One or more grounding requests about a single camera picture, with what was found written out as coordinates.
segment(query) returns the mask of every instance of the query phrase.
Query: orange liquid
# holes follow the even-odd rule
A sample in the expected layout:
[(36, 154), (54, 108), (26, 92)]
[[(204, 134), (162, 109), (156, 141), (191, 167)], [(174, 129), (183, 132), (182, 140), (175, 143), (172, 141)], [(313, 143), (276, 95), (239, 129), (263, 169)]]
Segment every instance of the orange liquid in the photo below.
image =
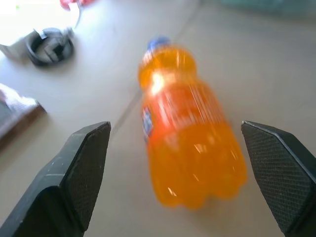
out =
[(143, 122), (154, 191), (167, 206), (196, 209), (234, 197), (246, 182), (242, 153), (192, 56), (162, 47), (144, 56)]

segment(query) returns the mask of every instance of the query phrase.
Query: blue bottle cap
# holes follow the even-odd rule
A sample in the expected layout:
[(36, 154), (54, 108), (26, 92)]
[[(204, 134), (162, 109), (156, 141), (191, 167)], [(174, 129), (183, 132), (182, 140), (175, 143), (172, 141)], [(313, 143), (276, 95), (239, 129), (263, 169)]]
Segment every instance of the blue bottle cap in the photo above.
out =
[(165, 36), (160, 36), (155, 39), (152, 39), (147, 46), (148, 51), (153, 51), (161, 46), (170, 44), (170, 39)]

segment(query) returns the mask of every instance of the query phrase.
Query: plastic bottle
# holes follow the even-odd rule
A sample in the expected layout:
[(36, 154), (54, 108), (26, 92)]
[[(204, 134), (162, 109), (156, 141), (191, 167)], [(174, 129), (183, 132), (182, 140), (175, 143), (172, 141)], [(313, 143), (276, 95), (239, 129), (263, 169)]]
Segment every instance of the plastic bottle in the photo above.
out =
[(139, 67), (151, 179), (159, 201), (196, 209), (208, 197), (234, 197), (246, 165), (192, 55), (167, 38), (150, 42)]

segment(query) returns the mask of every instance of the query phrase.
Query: red object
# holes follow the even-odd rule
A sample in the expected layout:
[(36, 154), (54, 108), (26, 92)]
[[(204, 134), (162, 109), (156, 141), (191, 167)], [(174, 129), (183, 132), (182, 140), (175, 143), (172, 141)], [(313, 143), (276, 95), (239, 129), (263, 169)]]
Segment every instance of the red object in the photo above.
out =
[(87, 6), (90, 3), (93, 3), (94, 0), (60, 0), (60, 5), (66, 9), (66, 10), (70, 10), (68, 4), (70, 3), (74, 3), (74, 2), (79, 2), (81, 6)]

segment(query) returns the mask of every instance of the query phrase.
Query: bottle label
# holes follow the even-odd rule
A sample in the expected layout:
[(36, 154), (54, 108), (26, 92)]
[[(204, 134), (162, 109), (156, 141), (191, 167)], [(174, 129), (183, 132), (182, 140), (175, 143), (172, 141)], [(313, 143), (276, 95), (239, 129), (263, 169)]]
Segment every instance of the bottle label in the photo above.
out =
[(172, 84), (143, 106), (143, 129), (148, 145), (190, 126), (224, 121), (218, 101), (203, 84)]

